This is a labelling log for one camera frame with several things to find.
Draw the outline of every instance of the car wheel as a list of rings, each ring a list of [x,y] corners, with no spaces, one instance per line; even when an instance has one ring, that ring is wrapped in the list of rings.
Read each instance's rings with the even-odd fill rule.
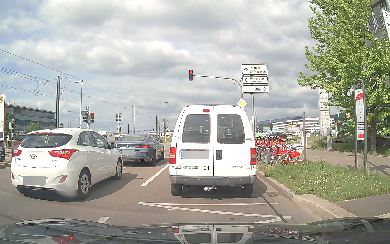
[[[119,180],[121,179],[121,175],[123,173],[123,164],[121,163],[120,160],[116,163],[116,169],[115,169],[115,175],[112,177],[114,180]]]
[[[242,195],[246,197],[250,197],[253,192],[253,185],[244,185],[244,187],[241,189]]]
[[[181,185],[176,185],[171,183],[171,195],[181,196]]]
[[[24,194],[24,195],[31,192],[31,188],[26,188],[26,187],[22,187],[22,186],[16,186],[16,189],[17,189],[17,191],[19,191],[19,193]]]
[[[78,199],[86,199],[88,197],[90,184],[90,172],[87,169],[83,169],[78,180]]]
[[[162,156],[160,157],[159,160],[163,160],[165,158],[165,149],[162,148]]]
[[[151,161],[148,165],[150,165],[150,166],[156,165],[156,150],[153,152],[153,158],[151,159]]]

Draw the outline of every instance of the tree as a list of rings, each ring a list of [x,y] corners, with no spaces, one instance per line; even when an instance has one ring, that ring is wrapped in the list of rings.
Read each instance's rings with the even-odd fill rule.
[[[9,138],[11,136],[11,129],[9,129],[9,122],[11,122],[11,118],[15,119],[14,113],[7,113],[7,112],[5,112],[4,133],[5,133],[6,136],[8,135]],[[16,130],[16,126],[14,126],[12,140],[16,139],[16,138],[17,138],[17,130]]]
[[[301,86],[326,88],[333,93],[330,106],[345,108],[354,118],[355,100],[350,89],[357,79],[365,82],[367,124],[370,126],[371,151],[376,154],[376,132],[390,132],[390,43],[387,35],[380,40],[368,30],[371,0],[310,0],[316,15],[308,19],[311,37],[318,41],[313,52],[306,47],[305,67],[315,74],[300,73]],[[348,136],[355,134],[355,121],[344,126]]]
[[[31,132],[31,131],[38,131],[43,130],[43,125],[37,121],[37,123],[31,123],[26,129],[25,133]]]

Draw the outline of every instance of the citroen jumpy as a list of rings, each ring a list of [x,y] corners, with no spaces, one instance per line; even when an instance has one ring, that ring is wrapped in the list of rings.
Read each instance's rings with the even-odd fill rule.
[[[169,152],[171,194],[183,186],[241,187],[250,196],[257,180],[256,150],[244,109],[230,105],[184,107],[176,122]]]

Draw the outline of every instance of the yellow diamond sign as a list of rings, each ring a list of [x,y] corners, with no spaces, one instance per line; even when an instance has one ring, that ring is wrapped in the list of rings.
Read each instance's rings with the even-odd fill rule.
[[[237,105],[239,105],[241,108],[244,108],[248,103],[242,99],[240,99],[240,101],[237,103]]]

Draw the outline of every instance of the road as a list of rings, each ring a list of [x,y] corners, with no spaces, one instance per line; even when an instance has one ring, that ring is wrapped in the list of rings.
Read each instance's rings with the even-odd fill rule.
[[[169,154],[170,142],[165,142]],[[154,167],[124,165],[121,180],[108,179],[91,187],[86,200],[74,201],[52,191],[35,190],[29,196],[11,185],[10,169],[0,169],[0,225],[21,220],[73,218],[111,225],[160,225],[189,222],[308,223],[308,213],[258,179],[251,197],[240,189],[201,187],[183,189],[180,197],[169,189],[169,160]]]

